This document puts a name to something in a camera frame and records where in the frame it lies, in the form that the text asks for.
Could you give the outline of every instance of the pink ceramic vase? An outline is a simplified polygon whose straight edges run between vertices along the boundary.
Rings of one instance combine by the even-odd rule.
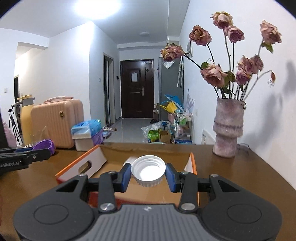
[[[213,130],[217,135],[213,152],[221,157],[234,157],[237,149],[237,138],[243,134],[243,102],[217,98],[214,122]]]

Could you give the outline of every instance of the brown tabletop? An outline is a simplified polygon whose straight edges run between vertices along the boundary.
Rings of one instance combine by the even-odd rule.
[[[199,177],[219,174],[254,194],[275,204],[283,215],[283,224],[277,241],[296,240],[296,191],[274,169],[254,152],[239,151],[235,158],[219,158],[212,146],[205,145],[150,145],[118,143],[108,144],[147,149],[168,149],[194,153]],[[3,196],[3,216],[0,233],[7,241],[19,240],[12,224],[18,207],[28,200],[56,186],[55,175],[82,152],[59,150],[50,160],[33,163],[28,169],[9,172],[0,177]]]

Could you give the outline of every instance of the open box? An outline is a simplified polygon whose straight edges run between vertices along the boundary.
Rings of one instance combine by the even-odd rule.
[[[56,175],[56,179],[58,183],[62,183],[81,173],[87,174],[89,178],[97,178],[108,171],[120,171],[124,162],[130,157],[144,155],[158,156],[165,163],[171,163],[178,172],[188,171],[197,174],[193,153],[97,145],[61,170]],[[165,177],[159,185],[149,188],[140,186],[132,177],[127,191],[115,193],[115,197],[118,205],[122,203],[175,203],[178,205],[181,194],[170,192]],[[98,193],[90,193],[89,204],[96,207],[97,198]]]

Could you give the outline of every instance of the pink suitcase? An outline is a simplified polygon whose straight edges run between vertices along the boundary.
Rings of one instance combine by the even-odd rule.
[[[33,133],[37,134],[47,127],[48,135],[56,147],[72,148],[72,126],[84,121],[83,105],[71,97],[53,98],[36,105],[31,111]]]

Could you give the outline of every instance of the tile floor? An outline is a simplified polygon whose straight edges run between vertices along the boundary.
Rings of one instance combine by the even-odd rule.
[[[112,132],[104,142],[132,142],[145,143],[142,127],[150,125],[151,119],[126,118],[116,122],[112,127],[117,131]]]

